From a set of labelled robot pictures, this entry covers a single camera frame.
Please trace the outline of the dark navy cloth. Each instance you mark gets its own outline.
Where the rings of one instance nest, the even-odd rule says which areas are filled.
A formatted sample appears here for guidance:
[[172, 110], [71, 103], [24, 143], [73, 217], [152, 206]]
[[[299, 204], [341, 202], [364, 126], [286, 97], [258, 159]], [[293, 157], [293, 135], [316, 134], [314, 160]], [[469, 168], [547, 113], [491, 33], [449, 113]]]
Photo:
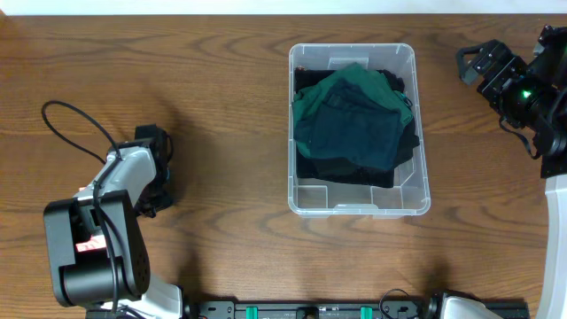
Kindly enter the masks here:
[[361, 167], [392, 169], [403, 132], [400, 111], [371, 100], [360, 86], [335, 82], [315, 113], [298, 121], [294, 138], [305, 157], [346, 159]]

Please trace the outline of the black sparkly towel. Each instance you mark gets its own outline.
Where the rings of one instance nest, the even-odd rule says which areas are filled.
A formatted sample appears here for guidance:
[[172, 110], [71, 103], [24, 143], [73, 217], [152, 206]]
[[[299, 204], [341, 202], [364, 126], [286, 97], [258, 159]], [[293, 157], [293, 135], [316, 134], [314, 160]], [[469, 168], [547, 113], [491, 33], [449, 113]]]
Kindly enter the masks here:
[[[385, 78], [395, 93], [404, 93], [405, 83], [397, 75], [388, 70], [377, 70]], [[302, 70], [296, 68], [295, 90], [316, 85], [327, 78], [333, 70]], [[334, 183], [349, 183], [370, 185], [381, 188], [394, 186], [394, 170], [381, 171], [370, 167], [361, 167], [349, 162], [347, 159], [308, 159], [299, 151], [299, 142], [296, 142], [296, 175], [303, 179], [318, 179]]]

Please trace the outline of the pink cloth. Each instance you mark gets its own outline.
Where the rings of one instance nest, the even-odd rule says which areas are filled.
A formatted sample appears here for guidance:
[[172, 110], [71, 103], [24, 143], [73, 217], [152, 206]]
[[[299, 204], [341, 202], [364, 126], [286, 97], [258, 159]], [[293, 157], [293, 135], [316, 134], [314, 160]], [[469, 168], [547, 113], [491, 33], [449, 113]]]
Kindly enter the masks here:
[[75, 245], [79, 253], [92, 252], [106, 248], [105, 236], [97, 217], [97, 211], [92, 204], [94, 186], [83, 186], [73, 196], [78, 206], [80, 220], [80, 239]]

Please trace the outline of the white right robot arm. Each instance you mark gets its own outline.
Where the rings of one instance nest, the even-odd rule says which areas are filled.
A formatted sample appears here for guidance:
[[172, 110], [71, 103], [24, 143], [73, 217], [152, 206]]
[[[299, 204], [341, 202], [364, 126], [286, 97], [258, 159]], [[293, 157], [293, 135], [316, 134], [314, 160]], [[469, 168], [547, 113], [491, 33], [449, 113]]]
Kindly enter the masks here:
[[[462, 82], [476, 79], [478, 93], [499, 115], [500, 128], [518, 135], [528, 155], [540, 160], [546, 182], [548, 244], [539, 318], [566, 316], [566, 29], [542, 28], [525, 63], [505, 43], [491, 40], [459, 49]], [[522, 128], [534, 136], [519, 135]]]

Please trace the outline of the black cloth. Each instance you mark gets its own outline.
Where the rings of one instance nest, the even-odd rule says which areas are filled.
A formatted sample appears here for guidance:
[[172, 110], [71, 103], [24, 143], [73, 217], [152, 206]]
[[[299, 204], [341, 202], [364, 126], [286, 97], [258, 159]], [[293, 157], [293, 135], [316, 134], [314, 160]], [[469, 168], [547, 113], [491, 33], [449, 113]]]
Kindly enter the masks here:
[[396, 156], [393, 160], [393, 168], [413, 159], [414, 149], [420, 145], [419, 136], [416, 134], [416, 119], [412, 119], [411, 122], [404, 128]]

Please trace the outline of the clear plastic storage bin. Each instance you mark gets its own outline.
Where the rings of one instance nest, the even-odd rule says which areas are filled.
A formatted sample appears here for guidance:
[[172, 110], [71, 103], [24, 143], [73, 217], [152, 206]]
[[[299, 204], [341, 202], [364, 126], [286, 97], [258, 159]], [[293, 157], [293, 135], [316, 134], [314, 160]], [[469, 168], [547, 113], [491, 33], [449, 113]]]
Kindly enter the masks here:
[[366, 69], [385, 69], [405, 84], [404, 94], [412, 102], [416, 134], [420, 144], [411, 160], [394, 169], [393, 187], [333, 183], [297, 175], [297, 146], [293, 114], [288, 130], [288, 205], [304, 218], [332, 215], [370, 215], [396, 219], [425, 214], [431, 207], [431, 192], [424, 149], [421, 107], [417, 84], [416, 54], [406, 43], [297, 43], [289, 51], [289, 101], [296, 89], [294, 71], [338, 70], [352, 63]]

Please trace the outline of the green cloth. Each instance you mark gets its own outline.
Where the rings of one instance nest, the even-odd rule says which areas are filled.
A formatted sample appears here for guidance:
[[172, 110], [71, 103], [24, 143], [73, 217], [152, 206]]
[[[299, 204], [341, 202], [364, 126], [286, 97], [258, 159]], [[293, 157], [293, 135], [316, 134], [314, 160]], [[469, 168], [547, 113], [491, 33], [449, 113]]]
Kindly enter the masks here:
[[385, 169], [414, 119], [411, 106], [385, 74], [353, 63], [294, 94], [293, 139], [308, 159]]

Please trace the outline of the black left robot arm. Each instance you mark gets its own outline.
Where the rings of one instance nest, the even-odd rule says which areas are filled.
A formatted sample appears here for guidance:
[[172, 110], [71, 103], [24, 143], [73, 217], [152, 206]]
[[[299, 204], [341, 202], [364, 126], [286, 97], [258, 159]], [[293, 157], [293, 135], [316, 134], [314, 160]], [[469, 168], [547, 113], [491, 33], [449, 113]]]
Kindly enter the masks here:
[[138, 126], [113, 147], [91, 183], [43, 211], [54, 296], [88, 318], [182, 318], [183, 291], [151, 272], [138, 224], [173, 199], [166, 189], [169, 134]]

